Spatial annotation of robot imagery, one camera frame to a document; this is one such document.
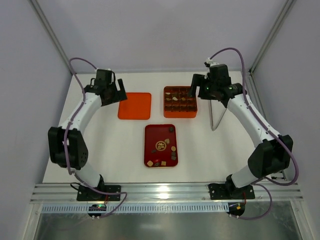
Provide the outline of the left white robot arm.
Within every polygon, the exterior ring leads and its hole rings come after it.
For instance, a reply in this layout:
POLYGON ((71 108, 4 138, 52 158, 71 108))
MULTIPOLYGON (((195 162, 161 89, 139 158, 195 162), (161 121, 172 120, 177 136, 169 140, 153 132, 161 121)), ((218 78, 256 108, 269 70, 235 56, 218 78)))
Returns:
POLYGON ((102 107, 127 99, 123 80, 110 69, 96 69, 71 115, 58 127, 48 130, 49 155, 52 163, 65 168, 94 195, 107 195, 104 178, 88 163, 89 150, 83 134, 95 113, 102 107))

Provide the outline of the orange box lid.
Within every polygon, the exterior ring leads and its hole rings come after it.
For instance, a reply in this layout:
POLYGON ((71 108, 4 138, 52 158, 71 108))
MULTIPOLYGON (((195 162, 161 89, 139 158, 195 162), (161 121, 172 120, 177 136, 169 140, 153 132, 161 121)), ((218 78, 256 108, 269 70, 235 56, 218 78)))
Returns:
POLYGON ((149 92, 128 92, 119 103, 120 120, 148 120, 151 117, 152 95, 149 92))

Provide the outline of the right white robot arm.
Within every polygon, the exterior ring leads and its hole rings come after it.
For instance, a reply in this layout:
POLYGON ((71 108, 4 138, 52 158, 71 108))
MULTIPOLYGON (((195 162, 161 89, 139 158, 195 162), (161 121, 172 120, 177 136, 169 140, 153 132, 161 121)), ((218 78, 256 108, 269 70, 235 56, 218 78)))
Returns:
POLYGON ((211 183, 213 200, 254 199, 252 184, 285 170, 290 165, 293 139, 281 135, 262 117, 240 83, 232 83, 225 64, 206 63, 206 74, 194 74, 189 96, 218 101, 241 123, 254 145, 247 164, 226 177, 225 183, 211 183))

